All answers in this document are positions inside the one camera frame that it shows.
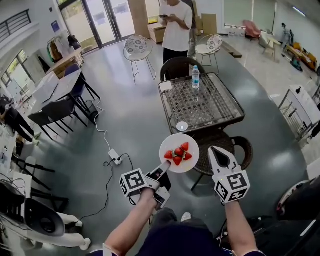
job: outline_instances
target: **black chair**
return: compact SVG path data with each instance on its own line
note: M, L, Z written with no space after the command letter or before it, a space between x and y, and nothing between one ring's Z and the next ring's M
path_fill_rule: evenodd
M194 60L193 58L189 57L176 57L169 59L166 63L163 64L161 71L160 71L160 80L161 82L177 79L177 78L184 78L190 76L190 69L189 65L191 66L198 66L198 70L200 74L206 73L205 69L201 64Z
M35 122L41 130L53 141L49 133L45 130L45 126L48 127L51 131L53 131L56 135L59 135L56 131L54 131L49 125L54 123L53 120L50 120L48 115L46 115L43 111L39 111L37 113L31 114L28 118ZM68 133L65 129L63 129L58 123L56 123L62 130Z
M78 70L80 70L80 67L77 64L73 64L71 66L68 66L64 72L64 76L66 77L66 76L68 76ZM84 93L85 88L86 88L86 85L84 83L85 81L86 81L85 76L81 72L80 77L79 77L78 81L75 83L75 86L71 92L71 95L80 103L81 106L84 107L84 109L86 109L89 112L89 109L88 109L84 99L82 98L82 94ZM88 90L88 92L90 93L91 97L94 99L94 96L91 93L91 91Z
M76 105L75 103L70 99L62 99L54 102L50 102L48 105L43 107L42 109L43 113L45 113L50 120L55 122L58 125L58 121L63 123L70 131L73 132L73 130L63 121L66 117L71 117L71 115L74 115L76 118L78 118L81 123L83 123L86 127L86 123L79 117L79 115L76 112Z

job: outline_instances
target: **plastic bottle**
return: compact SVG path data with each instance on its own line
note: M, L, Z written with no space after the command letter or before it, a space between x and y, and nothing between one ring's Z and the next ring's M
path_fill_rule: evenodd
M192 70L192 88L199 89L200 85L200 71L198 66L194 66Z

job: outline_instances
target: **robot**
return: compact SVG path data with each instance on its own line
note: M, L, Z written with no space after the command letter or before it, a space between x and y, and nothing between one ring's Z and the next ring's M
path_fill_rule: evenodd
M221 147L211 146L208 157L212 167L214 190L223 204L242 199L250 188L246 170L242 170L233 154ZM152 172L144 175L142 170L135 169L121 175L120 186L125 197L140 194L143 188L154 190L154 199L158 202L157 210L163 209L170 199L171 183L167 174L171 162L166 161Z

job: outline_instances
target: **strawberry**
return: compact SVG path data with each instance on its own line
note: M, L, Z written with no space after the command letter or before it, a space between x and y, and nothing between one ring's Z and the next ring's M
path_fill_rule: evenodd
M185 156L184 156L184 159L185 161L189 160L192 158L192 154L188 153L188 152L185 152Z
M181 145L181 149L183 149L184 151L188 151L189 150L189 142L185 142Z
M180 157L184 155L184 151L180 147L176 148L174 152L177 156L180 156Z
M173 161L174 161L175 165L178 166L182 162L182 157L181 156L175 156L173 158Z
M172 151L171 151L171 150L168 150L168 151L164 154L164 158L166 158L166 159L172 159L172 158L174 158L174 157L172 156Z

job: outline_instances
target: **electrical outlet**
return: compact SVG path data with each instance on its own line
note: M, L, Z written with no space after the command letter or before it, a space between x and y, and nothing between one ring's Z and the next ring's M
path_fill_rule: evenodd
M117 154L117 152L114 149L111 149L108 154L111 157L111 159L115 159L113 162L117 166L122 163L122 159L119 157L119 155Z

